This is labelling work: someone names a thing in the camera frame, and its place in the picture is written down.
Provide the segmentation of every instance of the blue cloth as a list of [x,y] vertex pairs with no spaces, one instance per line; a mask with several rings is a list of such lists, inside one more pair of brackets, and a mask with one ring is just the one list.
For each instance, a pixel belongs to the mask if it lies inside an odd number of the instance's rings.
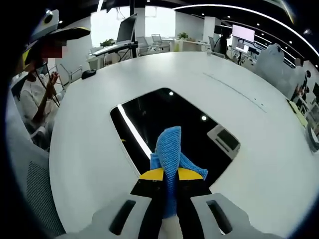
[[155,153],[151,154],[151,170],[163,168],[166,181],[166,206],[163,218],[176,215],[175,177],[179,167],[189,169],[206,179],[208,171],[193,164],[180,151],[181,127],[167,128],[158,137]]

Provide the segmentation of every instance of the window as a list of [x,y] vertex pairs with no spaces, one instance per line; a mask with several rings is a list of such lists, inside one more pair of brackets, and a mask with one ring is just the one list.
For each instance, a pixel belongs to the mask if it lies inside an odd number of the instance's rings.
[[160,34],[161,37],[175,36],[175,11],[170,8],[145,7],[145,36]]
[[117,7],[106,13],[106,10],[91,14],[91,39],[93,47],[99,47],[107,39],[116,41],[121,21],[130,16],[130,8]]

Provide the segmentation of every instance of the ceiling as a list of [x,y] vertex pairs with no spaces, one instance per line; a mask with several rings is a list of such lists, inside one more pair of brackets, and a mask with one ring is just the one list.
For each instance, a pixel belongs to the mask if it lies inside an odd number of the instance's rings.
[[[174,8],[184,5],[208,3],[243,7],[263,13],[284,23],[302,35],[319,51],[318,20],[315,19],[316,16],[314,14],[311,15],[309,12],[309,9],[316,9],[316,1],[286,0],[286,2],[289,2],[289,4],[286,3],[286,6],[289,9],[291,17],[289,17],[284,10],[280,1],[281,0],[151,0],[151,2],[147,2],[147,0],[135,0],[135,7],[157,5]],[[51,9],[59,9],[60,19],[63,20],[61,27],[64,27],[95,12],[98,2],[99,0],[58,0],[52,4]],[[106,0],[104,0],[102,9],[105,9],[105,2]],[[116,6],[128,6],[130,4],[130,0],[116,0],[115,2]],[[266,17],[240,9],[215,6],[191,7],[176,11],[198,16],[202,16],[203,13],[205,16],[215,16],[227,21],[231,25],[237,24],[252,28],[256,31],[256,35],[272,43],[279,43],[281,47],[285,48],[285,50],[294,57],[303,57],[306,60],[309,59],[314,65],[319,65],[319,57],[304,41],[290,30]],[[306,29],[310,29],[311,34],[304,35]],[[269,42],[264,39],[257,37],[255,40],[264,45],[268,45]],[[285,55],[287,59],[293,61],[293,58],[289,54],[285,53]]]

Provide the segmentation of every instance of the white round table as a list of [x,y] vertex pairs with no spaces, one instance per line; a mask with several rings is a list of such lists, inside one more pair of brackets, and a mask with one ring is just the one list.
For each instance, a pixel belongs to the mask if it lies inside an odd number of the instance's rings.
[[167,87],[222,124],[240,143],[237,157],[210,187],[247,212],[251,224],[287,237],[319,192],[319,160],[285,97],[259,76],[203,52],[170,52],[110,65],[73,83],[55,120],[50,149],[54,202],[67,232],[139,173],[110,117],[118,104]]

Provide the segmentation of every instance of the potted plant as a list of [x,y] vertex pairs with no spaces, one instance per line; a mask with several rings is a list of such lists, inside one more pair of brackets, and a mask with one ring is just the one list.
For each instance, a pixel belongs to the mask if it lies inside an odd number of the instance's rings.
[[186,39],[188,39],[188,34],[186,32],[179,33],[177,35],[177,38],[186,40]]
[[108,39],[105,40],[104,42],[100,43],[100,46],[106,47],[106,46],[112,46],[114,44],[114,39]]

